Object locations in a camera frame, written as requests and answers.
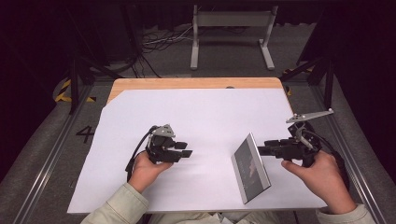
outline hand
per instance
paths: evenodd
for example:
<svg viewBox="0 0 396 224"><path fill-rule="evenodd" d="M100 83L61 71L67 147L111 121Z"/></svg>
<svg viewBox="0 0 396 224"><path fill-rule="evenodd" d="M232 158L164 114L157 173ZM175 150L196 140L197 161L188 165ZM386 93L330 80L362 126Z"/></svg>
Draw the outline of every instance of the hand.
<svg viewBox="0 0 396 224"><path fill-rule="evenodd" d="M333 214L348 213L356 208L332 155L320 150L315 156L315 162L308 168L291 161L282 161L282 166L300 177L329 206Z"/></svg>
<svg viewBox="0 0 396 224"><path fill-rule="evenodd" d="M161 172L167 170L172 164L170 162L153 164L149 160L149 154L144 151L136 157L134 170L128 184L134 187L139 193L142 193L157 179Z"/></svg>

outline person's left hand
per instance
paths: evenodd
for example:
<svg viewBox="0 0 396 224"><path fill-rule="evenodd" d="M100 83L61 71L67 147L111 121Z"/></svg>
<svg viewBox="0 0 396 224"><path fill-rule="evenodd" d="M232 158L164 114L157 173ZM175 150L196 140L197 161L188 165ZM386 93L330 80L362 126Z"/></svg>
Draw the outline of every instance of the person's left hand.
<svg viewBox="0 0 396 224"><path fill-rule="evenodd" d="M128 181L135 190L142 193L150 186L158 175L172 166L173 163L163 162L161 164L153 164L149 160L147 151L140 153L134 162L134 170Z"/></svg>

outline person's right hand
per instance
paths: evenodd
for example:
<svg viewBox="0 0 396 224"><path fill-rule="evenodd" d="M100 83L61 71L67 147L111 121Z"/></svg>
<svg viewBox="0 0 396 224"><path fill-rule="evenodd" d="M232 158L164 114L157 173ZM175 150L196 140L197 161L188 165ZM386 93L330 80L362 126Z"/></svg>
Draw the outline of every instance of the person's right hand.
<svg viewBox="0 0 396 224"><path fill-rule="evenodd" d="M333 214L348 213L356 208L332 155L320 150L315 156L315 162L308 168L291 161L282 161L282 166L300 177L329 206Z"/></svg>

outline metal bracket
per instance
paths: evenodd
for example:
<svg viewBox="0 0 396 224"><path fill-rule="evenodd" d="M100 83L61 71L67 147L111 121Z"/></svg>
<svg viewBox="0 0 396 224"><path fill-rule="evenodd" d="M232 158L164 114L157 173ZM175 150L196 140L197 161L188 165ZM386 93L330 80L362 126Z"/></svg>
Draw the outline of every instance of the metal bracket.
<svg viewBox="0 0 396 224"><path fill-rule="evenodd" d="M333 113L334 113L334 111L332 111L332 109L330 108L328 111L321 111L321 112L302 114L302 115L294 114L294 116L291 119L286 120L286 123L306 121L309 119L315 119L315 118L323 117L323 116L330 115Z"/></svg>
<svg viewBox="0 0 396 224"><path fill-rule="evenodd" d="M158 129L152 131L153 135L163 136L163 137L175 137L175 133L173 132L171 126L169 124L165 124Z"/></svg>

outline metal bar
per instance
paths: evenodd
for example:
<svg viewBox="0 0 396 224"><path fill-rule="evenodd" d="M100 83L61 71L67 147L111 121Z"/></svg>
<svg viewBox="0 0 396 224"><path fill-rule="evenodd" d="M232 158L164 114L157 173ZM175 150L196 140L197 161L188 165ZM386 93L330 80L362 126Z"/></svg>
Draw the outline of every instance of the metal bar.
<svg viewBox="0 0 396 224"><path fill-rule="evenodd" d="M77 57L78 57L77 60L78 60L79 62L87 63L87 64L89 64L90 66L96 68L97 70L99 70L100 72L102 72L103 74L105 74L105 75L107 75L107 76L109 76L109 77L113 77L114 79L123 78L123 77L120 76L119 74L117 74L117 73L115 73L115 72L113 72L113 71L111 71L111 70L109 70L109 69L103 67L102 65L100 65L99 63L97 63L97 62L94 61L94 60L91 60L91 59L89 59L89 58L87 58L87 57L80 56L80 55L77 56Z"/></svg>
<svg viewBox="0 0 396 224"><path fill-rule="evenodd" d="M72 92L72 106L70 108L70 112L69 114L72 115L77 107L78 107L78 103L79 103L79 99L78 99L78 71L80 71L78 69L78 63L79 61L77 61L76 58L72 59L72 62L70 63L70 80L71 80L71 92Z"/></svg>
<svg viewBox="0 0 396 224"><path fill-rule="evenodd" d="M82 89L82 94L80 96L79 101L80 102L85 102L87 97L89 96L91 92L92 86L84 86ZM55 165L57 161L59 160L59 157L62 154L62 151L64 150L64 142L73 127L73 124L75 123L77 116L82 108L82 104L79 104L78 107L76 108L76 111L73 115L69 115L67 118L66 122L64 123L64 126L62 128L62 131L60 135L58 136L58 139L56 140L51 152L49 153L49 156L47 157L46 161L44 162L43 167L41 168L41 171L38 173L37 178L35 179L35 183L33 184L29 194L27 195L19 213L14 219L13 223L27 223L30 215L32 215L33 210L35 209L35 205L38 202L38 199L41 196L41 193L43 192L44 188L46 187L50 176L52 174L53 169L55 168Z"/></svg>
<svg viewBox="0 0 396 224"><path fill-rule="evenodd" d="M326 75L326 87L324 91L324 106L329 109L332 107L332 83L334 79L334 69L332 61L329 60L329 67Z"/></svg>
<svg viewBox="0 0 396 224"><path fill-rule="evenodd" d="M267 26L271 11L198 11L198 26Z"/></svg>
<svg viewBox="0 0 396 224"><path fill-rule="evenodd" d="M289 79L291 79L292 77L295 77L297 75L299 75L300 73L302 73L303 71L305 71L306 69L316 65L317 63L319 63L322 60L322 58L316 58L313 61L307 62L305 64L302 64L298 67L296 67L294 70L292 70L291 72L283 75L282 77L279 78L279 80L281 82L287 81Z"/></svg>
<svg viewBox="0 0 396 224"><path fill-rule="evenodd" d="M323 94L320 91L320 88L317 86L311 86L311 90L315 96L317 104L324 110L326 109L323 102ZM384 216L379 209L377 202L375 201L373 193L370 191L370 188L367 185L366 178L363 176L361 170L358 167L355 159L353 158L350 148L347 144L346 139L341 133L341 129L338 126L335 118L333 116L326 116L325 119L329 127L331 128L332 134L335 138L335 141L338 144L339 152L344 156L344 160L346 161L346 168L348 170L349 176L351 177L356 190L358 191L363 203L367 206L369 211L371 212L375 223L377 224L387 224Z"/></svg>

